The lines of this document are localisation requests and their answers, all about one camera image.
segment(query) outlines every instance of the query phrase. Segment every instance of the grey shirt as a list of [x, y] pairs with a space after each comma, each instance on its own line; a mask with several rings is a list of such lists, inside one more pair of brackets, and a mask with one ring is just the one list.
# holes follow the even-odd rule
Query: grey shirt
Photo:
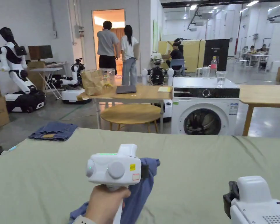
[[113, 45], [119, 43], [116, 34], [108, 29], [104, 29], [103, 31], [99, 31], [97, 36], [99, 38], [98, 54], [114, 56], [115, 53]]

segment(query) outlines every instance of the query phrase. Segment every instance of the blue chair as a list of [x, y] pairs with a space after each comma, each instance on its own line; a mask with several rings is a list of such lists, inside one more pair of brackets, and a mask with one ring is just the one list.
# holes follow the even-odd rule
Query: blue chair
[[171, 60], [170, 68], [172, 68], [172, 66], [181, 66], [180, 70], [177, 70], [177, 71], [179, 72], [179, 76], [181, 75], [181, 71], [182, 71], [181, 76], [185, 76], [185, 60], [184, 59]]

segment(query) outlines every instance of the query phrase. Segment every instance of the water bottle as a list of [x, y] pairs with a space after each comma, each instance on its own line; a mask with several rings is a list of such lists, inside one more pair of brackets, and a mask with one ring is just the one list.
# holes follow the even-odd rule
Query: water bottle
[[211, 62], [211, 68], [210, 68], [210, 78], [215, 78], [217, 72], [217, 60], [216, 57], [213, 57], [213, 60]]

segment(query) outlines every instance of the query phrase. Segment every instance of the black pants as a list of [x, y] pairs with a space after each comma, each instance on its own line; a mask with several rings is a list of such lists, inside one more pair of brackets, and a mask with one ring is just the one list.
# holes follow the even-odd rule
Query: black pants
[[[170, 60], [167, 60], [167, 61], [166, 61], [166, 64], [168, 65], [168, 67], [170, 67], [171, 61], [170, 61]], [[173, 70], [180, 70], [180, 69], [181, 69], [181, 66], [180, 66], [180, 65], [178, 65], [178, 66], [172, 66], [172, 69], [173, 69]]]
[[114, 68], [115, 75], [117, 75], [115, 56], [100, 55], [99, 67], [100, 68]]

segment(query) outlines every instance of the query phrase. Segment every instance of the washing machine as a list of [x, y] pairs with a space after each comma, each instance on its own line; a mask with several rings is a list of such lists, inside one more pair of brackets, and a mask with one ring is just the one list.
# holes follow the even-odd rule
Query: washing machine
[[234, 135], [239, 86], [217, 78], [173, 79], [172, 134]]

